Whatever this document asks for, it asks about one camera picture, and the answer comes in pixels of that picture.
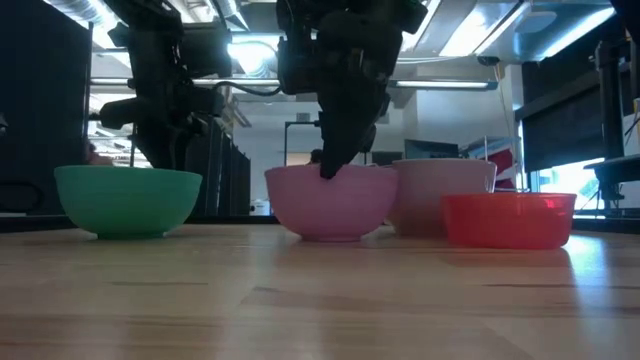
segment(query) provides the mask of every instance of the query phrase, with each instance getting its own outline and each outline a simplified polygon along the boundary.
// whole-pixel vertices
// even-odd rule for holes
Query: translucent red bowl
[[[332,180],[317,165],[267,171],[271,207],[280,223],[307,240],[357,241],[389,213],[398,175],[393,169],[346,165]]]
[[[575,194],[452,195],[442,211],[453,245],[556,249],[569,240],[575,202]]]

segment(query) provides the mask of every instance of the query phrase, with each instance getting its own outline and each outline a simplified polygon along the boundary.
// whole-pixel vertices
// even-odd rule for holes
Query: bowl rim
[[[157,168],[136,168],[130,166],[100,166],[100,165],[65,165],[58,166],[54,169],[54,173],[57,174],[58,171],[71,170],[71,169],[101,169],[99,171],[105,171],[104,169],[109,169],[108,171],[136,171],[136,172],[155,172],[155,173],[165,173],[165,174],[184,174],[184,175],[193,175],[202,178],[202,175],[198,173],[194,173],[191,171],[181,171],[181,170],[172,170],[172,169],[157,169]]]
[[[408,164],[408,163],[417,163],[417,162],[467,162],[467,163],[483,163],[483,164],[491,164],[495,165],[491,161],[481,160],[481,159],[460,159],[460,158],[437,158],[437,159],[402,159],[402,160],[394,160],[393,164]]]
[[[355,164],[346,164],[342,166],[343,168],[347,167],[347,168],[363,168],[363,169],[371,169],[371,170],[375,170],[377,172],[384,172],[387,174],[396,174],[396,170],[392,167],[382,167],[382,166],[367,166],[367,165],[355,165]],[[307,164],[307,165],[291,165],[291,166],[278,166],[278,167],[274,167],[271,168],[269,170],[266,170],[264,172],[264,174],[269,174],[269,173],[273,173],[273,172],[280,172],[280,171],[286,171],[288,169],[298,169],[298,168],[320,168],[320,165],[318,164]]]
[[[514,198],[514,199],[570,199],[578,198],[577,194],[569,193],[483,193],[483,194],[456,194],[445,195],[443,199],[469,199],[469,200],[487,200],[497,198]]]

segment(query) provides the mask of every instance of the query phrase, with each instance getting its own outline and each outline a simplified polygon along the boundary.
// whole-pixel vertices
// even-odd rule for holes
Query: pink bowl
[[[320,177],[318,165],[275,168],[265,176],[282,225],[304,239],[332,242],[359,240],[382,225],[398,184],[393,169],[355,165],[332,180]]]

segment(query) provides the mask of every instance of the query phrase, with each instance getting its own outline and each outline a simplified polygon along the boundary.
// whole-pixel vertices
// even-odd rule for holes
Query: ceiling light
[[[265,62],[276,55],[271,45],[260,41],[234,42],[229,44],[227,51],[232,58],[238,60],[242,70],[252,76],[257,76],[258,73],[268,75]]]
[[[429,23],[431,23],[431,20],[433,19],[433,16],[435,15],[436,10],[438,10],[438,7],[440,6],[441,1],[442,0],[431,0],[428,2],[427,16],[424,18],[424,20],[422,21],[422,24],[420,25],[420,27],[418,28],[418,31],[416,31],[415,34],[409,34],[404,32],[402,33],[402,37],[404,39],[402,42],[401,51],[413,50],[416,47],[416,45],[418,45],[418,42],[424,36],[424,33],[427,30],[427,27],[429,26]]]
[[[616,11],[614,8],[609,7],[604,10],[600,10],[596,13],[589,15],[586,19],[582,20],[576,27],[571,29],[560,40],[551,45],[547,51],[544,52],[543,57],[552,57],[555,54],[562,51],[562,49],[573,44],[576,40],[583,37],[591,30],[598,27],[603,22],[607,21]]]
[[[446,89],[486,89],[487,82],[475,81],[421,81],[421,80],[398,80],[395,82],[399,88],[446,88]]]
[[[514,10],[514,12],[511,13],[511,15],[509,15],[509,17],[507,17],[507,19],[505,19],[505,21],[503,21],[500,26],[498,26],[497,29],[495,29],[491,35],[489,35],[488,38],[486,38],[482,44],[480,44],[480,46],[478,46],[478,48],[474,51],[474,53],[476,55],[480,55],[483,52],[485,52],[485,50],[487,50],[487,48],[489,48],[489,46],[491,46],[491,44],[493,44],[496,40],[498,40],[498,38],[516,21],[518,20],[518,18],[520,18],[520,16],[522,16],[527,10],[529,10],[531,7],[529,6],[529,3],[526,4],[520,4],[518,5],[518,7]]]
[[[127,78],[92,78],[91,85],[127,86]]]
[[[522,6],[522,3],[523,0],[518,0],[515,3],[481,2],[476,4],[471,13],[453,33],[442,52],[440,52],[440,56],[471,55],[478,47],[489,40],[494,30],[498,30],[496,29],[498,26],[507,21],[515,21],[515,19],[512,21],[509,18],[509,14],[516,15],[516,10]]]

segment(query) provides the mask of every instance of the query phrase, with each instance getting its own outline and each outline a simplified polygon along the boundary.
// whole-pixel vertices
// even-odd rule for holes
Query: light pink bowl
[[[495,164],[467,159],[401,160],[398,193],[388,220],[401,236],[432,238],[446,235],[440,199],[446,195],[491,193]]]
[[[346,165],[332,180],[318,165],[267,171],[273,211],[282,225],[307,240],[357,241],[376,230],[395,199],[393,169]]]

